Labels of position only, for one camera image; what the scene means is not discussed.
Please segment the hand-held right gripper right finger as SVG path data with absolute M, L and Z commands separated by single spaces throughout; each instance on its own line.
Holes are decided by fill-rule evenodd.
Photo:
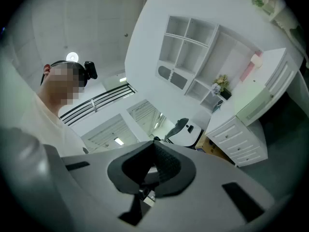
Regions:
M 224 159 L 154 142 L 159 172 L 154 206 L 139 223 L 147 232 L 229 232 L 266 212 L 272 195 Z

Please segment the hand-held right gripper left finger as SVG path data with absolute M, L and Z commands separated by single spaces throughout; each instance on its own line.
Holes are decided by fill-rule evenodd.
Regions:
M 140 200 L 153 147 L 149 141 L 61 159 L 61 190 L 75 232 L 155 231 L 153 209 Z

